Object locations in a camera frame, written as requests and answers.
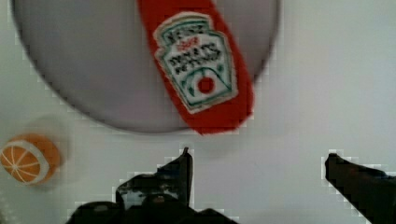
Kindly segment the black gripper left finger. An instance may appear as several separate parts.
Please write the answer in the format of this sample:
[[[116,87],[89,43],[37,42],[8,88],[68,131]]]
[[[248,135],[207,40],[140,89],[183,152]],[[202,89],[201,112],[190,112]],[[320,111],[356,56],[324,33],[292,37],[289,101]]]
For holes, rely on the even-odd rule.
[[[185,205],[190,203],[193,159],[189,148],[154,174],[136,175],[116,189],[116,203],[124,209],[139,206],[151,195],[165,195]]]

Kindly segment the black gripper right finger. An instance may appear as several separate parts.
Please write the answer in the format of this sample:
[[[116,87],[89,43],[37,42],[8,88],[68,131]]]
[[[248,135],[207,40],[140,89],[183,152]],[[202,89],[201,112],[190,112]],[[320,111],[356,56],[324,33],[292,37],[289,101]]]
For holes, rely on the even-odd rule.
[[[396,179],[330,153],[325,178],[372,224],[395,224]]]

